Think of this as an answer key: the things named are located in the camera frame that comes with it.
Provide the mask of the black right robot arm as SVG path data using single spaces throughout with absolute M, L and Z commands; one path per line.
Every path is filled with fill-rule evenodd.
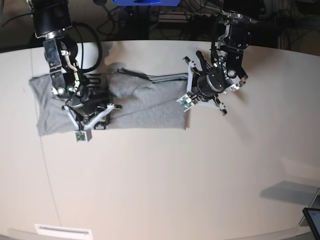
M 77 131 L 106 129 L 110 113 L 116 107 L 108 90 L 101 86 L 101 79 L 87 75 L 99 67 L 103 58 L 97 33 L 86 23 L 72 22 L 66 0 L 29 0 L 27 4 L 33 19 L 34 35 L 43 39 L 53 95 L 64 101 L 62 108 L 70 115 Z M 67 33 L 77 27 L 87 29 L 97 46 L 96 63 L 89 68 L 78 63 L 78 45 Z

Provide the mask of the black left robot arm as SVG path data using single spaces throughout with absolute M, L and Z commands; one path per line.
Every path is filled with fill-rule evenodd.
M 249 25 L 260 15 L 258 0 L 224 0 L 216 17 L 210 48 L 210 61 L 201 51 L 196 52 L 201 71 L 193 67 L 191 93 L 205 99 L 238 91 L 246 84 L 248 75 L 242 67 L 245 49 L 249 46 Z

